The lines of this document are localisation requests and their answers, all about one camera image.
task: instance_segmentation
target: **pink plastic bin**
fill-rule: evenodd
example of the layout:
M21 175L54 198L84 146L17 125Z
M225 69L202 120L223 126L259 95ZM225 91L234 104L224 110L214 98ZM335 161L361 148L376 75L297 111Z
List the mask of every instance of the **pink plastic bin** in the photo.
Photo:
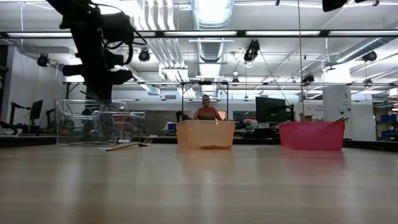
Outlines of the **pink plastic bin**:
M279 125L282 146L296 150L339 151L343 148L344 122L289 122Z
M234 130L234 121L186 120L177 123L177 142L187 149L231 149Z

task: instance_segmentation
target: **ventilation duct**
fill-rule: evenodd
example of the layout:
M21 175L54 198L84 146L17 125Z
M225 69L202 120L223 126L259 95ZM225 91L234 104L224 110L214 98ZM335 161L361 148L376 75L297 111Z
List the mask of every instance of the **ventilation duct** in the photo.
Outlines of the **ventilation duct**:
M398 29L398 21L393 23L393 25L386 27L386 29ZM330 65L337 65L341 63L347 63L354 59L357 59L367 53L388 44L389 42L395 40L396 37L378 37L378 38L368 38L361 41L359 44L351 47L350 49L336 55L335 58L331 58Z
M140 77L137 77L137 72L130 65L125 65L125 66L121 67L121 69L130 70L134 81L139 80L140 82L145 82L144 79L142 79L142 78L140 79ZM152 85L146 85L146 84L140 84L140 86L148 92L148 95L156 95L156 96L160 95L160 88L154 87Z
M234 0L191 0L193 26L195 30L228 30L232 20ZM224 43L198 43L200 74L214 78L221 65L205 64L219 62L223 56Z

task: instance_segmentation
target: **wooden table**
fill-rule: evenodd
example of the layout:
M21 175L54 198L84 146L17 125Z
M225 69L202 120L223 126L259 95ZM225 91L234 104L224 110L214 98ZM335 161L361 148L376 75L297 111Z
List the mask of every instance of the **wooden table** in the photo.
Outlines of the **wooden table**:
M398 154L0 150L0 223L396 223Z

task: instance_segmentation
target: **wire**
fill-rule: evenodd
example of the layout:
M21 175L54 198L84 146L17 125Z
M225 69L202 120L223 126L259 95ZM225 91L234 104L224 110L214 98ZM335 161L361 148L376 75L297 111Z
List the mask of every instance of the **wire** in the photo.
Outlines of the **wire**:
M40 5L38 5L38 4L35 4L35 3L26 3L26 2L24 2L24 4L28 4L28 5L31 5L31 6L40 7L40 8L42 8L42 9L51 9L51 10L55 10L55 9L52 8L52 7L44 7L44 6L40 6Z
M96 6L96 7L98 7L98 6L106 6L106 7L112 7L112 8L114 8L114 9L117 9L117 10L119 10L121 13L123 13L124 14L124 12L120 9L120 8L118 8L118 7L116 7L116 6L110 6L110 5L107 5L107 4L98 4L98 3L93 3L92 1L90 1L89 2L89 4L92 4L92 5L94 5L94 6ZM135 28L134 27L132 27L132 32L133 32L133 37L132 37L132 44L137 44L137 45L147 45L148 43L147 43L147 41L146 41L146 39L145 38L143 38L143 36L141 36L141 34L140 33L138 33L137 32L137 30L135 30ZM140 43L140 42L135 42L134 41L134 34L137 34L138 35L138 37L142 40L142 41L144 41L143 43Z
M237 64L236 64L236 66L235 66L235 68L234 68L234 72L237 72L236 69L238 68L239 63L241 63L241 59L243 58L243 53L244 53L245 50L246 50L246 49L243 49L242 54L241 54L241 56L240 56L240 58L239 58L239 60L238 60L238 62L237 62Z
M43 119L44 119L44 117L46 116L46 114L44 114L43 116L42 116L42 119L40 120L40 123L39 123L39 128L40 128L40 125L42 124L42 122L43 122Z
M245 87L244 87L244 98L248 98L248 68L245 66L244 67L244 80L245 80Z
M25 50L25 48L24 48L18 41L14 40L14 39L10 39L10 40L13 41L14 43L17 43L18 46L19 46L22 50L24 50L24 52L25 52L26 54L29 54L29 55L32 56L33 58L37 59L37 56L36 56L36 55L33 55L33 54L27 52L27 51Z
M301 102L303 106L303 115L305 116L304 110L304 90L303 90L303 57L302 57L302 39L301 39L301 15L300 15L300 0L297 0L297 9L298 9L298 41L300 44L300 73L301 73Z
M21 6L21 31L24 31L24 17L23 17L23 12L24 12L24 6L26 3L23 3Z
M39 77L39 69L40 69L40 66L37 66L37 73L36 73L35 83L33 85L33 92L32 92L32 98L30 99L30 105L33 104L33 99L34 99L34 96L35 96L36 84L37 84L37 80L38 80L38 77Z
M280 88L280 86L279 86L279 84L278 84L278 82L277 82L277 80L276 80L274 74L272 74L272 71L271 71L271 69L270 69L269 66L268 66L268 63L267 63L266 58L265 58L264 55L262 54L261 50L259 50L259 51L260 51L260 54L261 54L262 59L264 60L264 63L265 63L266 66L267 66L267 69L268 69L268 71L269 71L271 77L274 79L276 85L278 86L278 89L280 90L280 92L281 92L282 95L284 96L284 98L285 98L287 104L290 105L290 102L287 100L287 98L286 98L286 96L285 96L285 93L284 93L283 90Z

